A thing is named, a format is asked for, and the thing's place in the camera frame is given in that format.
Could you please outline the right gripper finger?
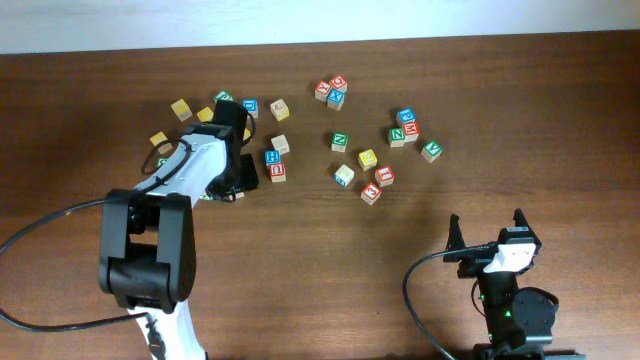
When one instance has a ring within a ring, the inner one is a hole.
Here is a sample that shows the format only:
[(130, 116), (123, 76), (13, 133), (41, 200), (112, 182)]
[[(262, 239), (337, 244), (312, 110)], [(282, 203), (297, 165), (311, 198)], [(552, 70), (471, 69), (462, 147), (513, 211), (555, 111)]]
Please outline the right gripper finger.
[(445, 250), (454, 251), (465, 249), (466, 245), (459, 225), (459, 216), (451, 214), (449, 219), (449, 232)]
[(514, 210), (513, 220), (514, 220), (514, 227), (512, 228), (512, 230), (515, 233), (519, 233), (519, 234), (527, 233), (529, 235), (533, 233), (524, 215), (524, 212), (520, 208), (517, 208)]

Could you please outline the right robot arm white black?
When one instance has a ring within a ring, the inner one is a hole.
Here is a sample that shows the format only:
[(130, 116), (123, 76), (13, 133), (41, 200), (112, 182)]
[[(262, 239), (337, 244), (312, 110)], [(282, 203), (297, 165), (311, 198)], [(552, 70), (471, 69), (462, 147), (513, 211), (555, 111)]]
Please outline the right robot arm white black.
[(460, 279), (473, 278), (480, 290), (489, 335), (487, 344), (476, 344), (472, 357), (495, 359), (584, 359), (574, 350), (547, 351), (559, 299), (536, 287), (521, 288), (517, 277), (534, 265), (542, 243), (522, 210), (514, 225), (500, 230), (498, 238), (482, 246), (467, 246), (459, 217), (450, 216), (447, 254), (444, 260), (459, 265)]

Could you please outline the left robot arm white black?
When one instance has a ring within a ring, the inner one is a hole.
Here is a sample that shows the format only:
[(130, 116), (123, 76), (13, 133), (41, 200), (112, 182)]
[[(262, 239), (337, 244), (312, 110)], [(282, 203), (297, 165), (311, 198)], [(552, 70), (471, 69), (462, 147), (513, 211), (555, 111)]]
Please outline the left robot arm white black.
[(105, 197), (99, 285), (135, 316), (154, 359), (205, 359), (188, 297), (197, 268), (193, 208), (202, 195), (233, 203), (257, 188), (253, 158), (242, 153), (255, 120), (220, 100), (212, 120), (189, 125), (169, 159), (131, 190)]

